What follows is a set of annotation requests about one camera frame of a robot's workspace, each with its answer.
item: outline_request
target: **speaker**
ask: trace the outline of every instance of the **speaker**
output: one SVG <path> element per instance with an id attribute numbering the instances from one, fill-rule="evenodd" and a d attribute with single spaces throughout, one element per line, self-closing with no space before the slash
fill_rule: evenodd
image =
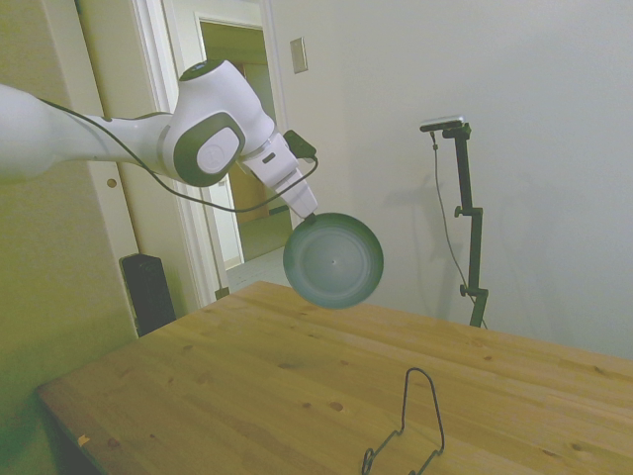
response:
<path id="1" fill-rule="evenodd" d="M 176 313 L 160 259 L 133 254 L 121 259 L 121 267 L 135 308 L 138 336 L 174 322 Z"/>

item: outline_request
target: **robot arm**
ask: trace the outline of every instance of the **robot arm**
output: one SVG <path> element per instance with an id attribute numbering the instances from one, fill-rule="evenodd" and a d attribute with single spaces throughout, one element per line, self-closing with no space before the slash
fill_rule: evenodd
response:
<path id="1" fill-rule="evenodd" d="M 59 161 L 136 161 L 103 131 L 34 96 L 0 85 L 0 184 L 25 181 Z M 173 115 L 134 120 L 89 117 L 152 171 L 189 185 L 218 183 L 237 161 L 277 193 L 303 175 L 288 144 L 242 75 L 205 61 L 180 79 Z M 306 181 L 282 195 L 305 218 L 317 201 Z"/>

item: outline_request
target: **light switch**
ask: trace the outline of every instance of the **light switch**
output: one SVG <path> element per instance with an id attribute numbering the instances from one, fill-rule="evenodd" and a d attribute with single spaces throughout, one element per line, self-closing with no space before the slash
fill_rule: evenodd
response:
<path id="1" fill-rule="evenodd" d="M 306 45 L 304 37 L 297 38 L 290 42 L 290 53 L 293 56 L 293 68 L 295 74 L 308 70 L 308 60 L 306 59 Z"/>

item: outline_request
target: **wooden table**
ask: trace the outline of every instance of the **wooden table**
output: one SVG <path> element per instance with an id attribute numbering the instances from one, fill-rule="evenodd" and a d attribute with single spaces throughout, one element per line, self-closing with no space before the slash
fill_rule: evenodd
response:
<path id="1" fill-rule="evenodd" d="M 359 474 L 433 378 L 446 450 L 425 474 L 633 474 L 633 361 L 257 283 L 39 390 L 104 473 Z M 407 430 L 372 475 L 419 470 L 439 432 L 411 376 Z"/>

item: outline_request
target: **cable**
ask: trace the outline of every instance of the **cable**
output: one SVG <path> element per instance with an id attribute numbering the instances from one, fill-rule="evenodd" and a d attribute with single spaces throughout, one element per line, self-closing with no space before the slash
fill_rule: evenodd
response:
<path id="1" fill-rule="evenodd" d="M 183 198 L 185 200 L 193 201 L 194 203 L 199 203 L 201 205 L 211 206 L 212 208 L 216 208 L 216 209 L 222 210 L 222 211 L 229 211 L 231 213 L 247 213 L 249 211 L 256 210 L 257 208 L 261 208 L 262 206 L 267 205 L 271 201 L 276 200 L 281 195 L 286 193 L 288 190 L 290 190 L 291 188 L 294 188 L 299 183 L 304 181 L 306 178 L 308 178 L 310 175 L 312 175 L 317 170 L 317 167 L 318 167 L 318 159 L 317 159 L 317 157 L 315 155 L 311 156 L 310 158 L 315 161 L 315 166 L 313 166 L 312 169 L 308 173 L 306 173 L 304 176 L 302 176 L 299 180 L 297 180 L 296 182 L 292 183 L 291 185 L 289 185 L 287 188 L 283 189 L 282 191 L 280 191 L 276 195 L 268 198 L 266 201 L 262 201 L 258 205 L 251 206 L 250 208 L 242 208 L 242 209 L 239 209 L 239 210 L 232 209 L 232 208 L 226 208 L 224 206 L 220 206 L 220 205 L 216 205 L 215 203 L 211 203 L 209 201 L 205 201 L 205 200 L 201 200 L 201 199 L 198 199 L 198 198 L 193 198 L 191 196 L 187 196 L 187 195 L 185 195 L 183 193 L 179 193 L 176 190 L 173 190 L 173 189 L 169 188 L 160 178 L 158 178 L 158 175 L 151 168 L 149 168 L 140 158 L 138 158 L 138 156 L 133 151 L 131 151 L 128 148 L 127 145 L 125 145 L 117 136 L 115 136 L 112 132 L 110 132 L 108 129 L 103 127 L 101 124 L 93 121 L 92 119 L 90 119 L 89 117 L 84 116 L 83 114 L 79 114 L 78 112 L 75 112 L 75 111 L 73 111 L 71 109 L 67 109 L 67 108 L 65 108 L 63 106 L 60 106 L 59 104 L 55 104 L 53 102 L 49 102 L 49 101 L 44 100 L 44 99 L 40 99 L 40 100 L 42 102 L 46 103 L 46 104 L 49 104 L 50 106 L 54 107 L 55 109 L 59 109 L 60 111 L 63 111 L 65 113 L 67 113 L 67 114 L 70 114 L 71 116 L 77 117 L 77 118 L 87 122 L 88 124 L 91 124 L 91 125 L 95 126 L 97 129 L 101 130 L 102 132 L 104 132 L 106 135 L 108 135 L 108 137 L 110 137 L 113 141 L 115 141 L 118 145 L 120 145 L 121 148 L 123 150 L 125 150 L 142 168 L 144 168 L 145 171 L 147 171 L 147 173 L 149 173 L 151 175 L 151 177 L 154 180 L 156 180 L 160 186 L 162 186 L 165 190 L 167 190 L 172 195 L 176 195 L 179 198 Z"/>
<path id="2" fill-rule="evenodd" d="M 448 235 L 448 223 L 446 221 L 446 211 L 444 210 L 444 201 L 442 200 L 442 194 L 439 190 L 439 177 L 438 177 L 438 172 L 437 172 L 437 149 L 439 148 L 439 145 L 435 141 L 435 132 L 431 132 L 430 134 L 431 134 L 431 138 L 433 139 L 433 153 L 435 154 L 435 188 L 437 189 L 437 198 L 439 200 L 439 207 L 442 210 L 442 221 L 444 222 L 444 234 L 446 235 L 446 242 L 448 243 L 448 249 L 451 251 L 451 257 L 453 258 L 453 262 L 455 262 L 455 266 L 457 267 L 457 270 L 459 271 L 459 275 L 462 278 L 462 283 L 464 284 L 465 288 L 468 288 L 468 284 L 466 283 L 466 277 L 464 277 L 464 272 L 462 272 L 462 267 L 459 265 L 459 262 L 457 261 L 457 257 L 455 257 L 455 252 L 453 251 L 453 244 L 451 243 L 450 236 Z M 473 298 L 473 296 L 469 295 L 468 297 L 471 299 L 471 302 L 473 302 L 473 305 L 475 305 L 475 299 Z M 482 324 L 484 325 L 484 328 L 487 330 L 488 325 L 486 325 L 486 322 L 484 321 L 484 319 L 482 319 Z"/>

